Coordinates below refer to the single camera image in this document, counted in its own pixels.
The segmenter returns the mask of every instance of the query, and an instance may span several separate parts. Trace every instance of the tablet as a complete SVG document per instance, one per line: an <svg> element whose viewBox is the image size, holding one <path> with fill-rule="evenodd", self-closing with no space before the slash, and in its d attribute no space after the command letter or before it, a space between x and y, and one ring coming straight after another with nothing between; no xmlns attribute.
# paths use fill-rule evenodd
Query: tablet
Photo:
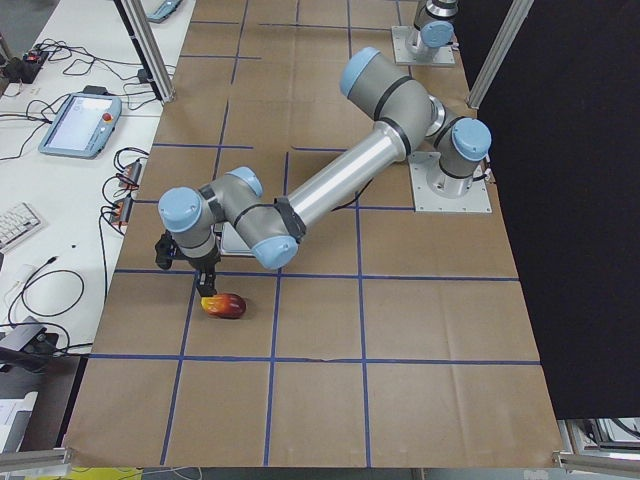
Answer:
<svg viewBox="0 0 640 480"><path fill-rule="evenodd" d="M93 158L107 143L121 111L118 97L72 93L38 150L47 155Z"/></svg>

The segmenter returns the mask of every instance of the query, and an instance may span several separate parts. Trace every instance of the black device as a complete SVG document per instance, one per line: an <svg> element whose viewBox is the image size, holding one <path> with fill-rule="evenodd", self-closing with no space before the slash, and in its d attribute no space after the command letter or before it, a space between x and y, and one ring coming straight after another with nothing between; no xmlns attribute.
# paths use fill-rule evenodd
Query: black device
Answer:
<svg viewBox="0 0 640 480"><path fill-rule="evenodd" d="M49 52L29 50L22 58L13 57L2 67L2 76L9 83L31 84L35 81L44 62L49 58Z"/></svg>

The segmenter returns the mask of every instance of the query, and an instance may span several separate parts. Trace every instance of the yellow object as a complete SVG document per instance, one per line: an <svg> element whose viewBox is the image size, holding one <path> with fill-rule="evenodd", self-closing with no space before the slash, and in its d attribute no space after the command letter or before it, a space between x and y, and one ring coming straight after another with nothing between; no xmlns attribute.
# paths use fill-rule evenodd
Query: yellow object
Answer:
<svg viewBox="0 0 640 480"><path fill-rule="evenodd" d="M64 477L26 477L26 480L140 480L137 468L73 468Z"/></svg>

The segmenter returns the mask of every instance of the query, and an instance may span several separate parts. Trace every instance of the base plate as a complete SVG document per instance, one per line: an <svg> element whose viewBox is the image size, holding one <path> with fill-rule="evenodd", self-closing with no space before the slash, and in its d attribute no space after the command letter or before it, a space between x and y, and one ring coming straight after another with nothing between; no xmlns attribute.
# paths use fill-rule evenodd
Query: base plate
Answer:
<svg viewBox="0 0 640 480"><path fill-rule="evenodd" d="M407 50L407 37L413 27L391 27L393 53L397 65L430 65L432 67L454 67L456 60L451 47L441 47L432 58L422 58Z"/></svg>
<svg viewBox="0 0 640 480"><path fill-rule="evenodd" d="M455 200L441 197L431 190L427 184L427 169L439 158L437 152L414 152L407 158L416 212L491 213L491 202L484 181L473 182L467 194ZM475 173L475 176L479 175L482 175L480 167Z"/></svg>

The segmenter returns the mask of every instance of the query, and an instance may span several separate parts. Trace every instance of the black panel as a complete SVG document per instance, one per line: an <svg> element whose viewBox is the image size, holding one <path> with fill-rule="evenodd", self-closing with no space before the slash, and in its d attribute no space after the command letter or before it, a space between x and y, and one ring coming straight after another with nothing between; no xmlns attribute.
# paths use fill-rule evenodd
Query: black panel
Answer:
<svg viewBox="0 0 640 480"><path fill-rule="evenodd" d="M467 0L470 84L510 1ZM640 2L534 3L480 118L558 418L640 416Z"/></svg>

